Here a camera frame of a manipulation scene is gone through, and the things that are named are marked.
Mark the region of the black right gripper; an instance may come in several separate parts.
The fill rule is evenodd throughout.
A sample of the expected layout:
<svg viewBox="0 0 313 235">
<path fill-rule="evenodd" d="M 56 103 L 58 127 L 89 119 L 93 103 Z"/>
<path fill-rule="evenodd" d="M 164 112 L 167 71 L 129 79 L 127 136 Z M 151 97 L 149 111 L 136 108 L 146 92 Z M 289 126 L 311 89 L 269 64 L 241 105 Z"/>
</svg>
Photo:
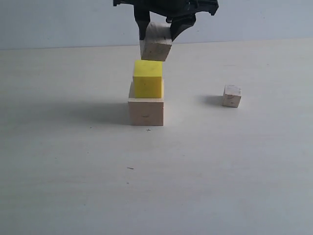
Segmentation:
<svg viewBox="0 0 313 235">
<path fill-rule="evenodd" d="M 128 4 L 134 7 L 134 19 L 139 29 L 139 39 L 146 37 L 150 23 L 150 13 L 164 16 L 172 20 L 170 26 L 171 39 L 174 41 L 183 31 L 196 22 L 196 13 L 208 12 L 215 15 L 219 8 L 216 0 L 114 0 L 113 6 Z"/>
</svg>

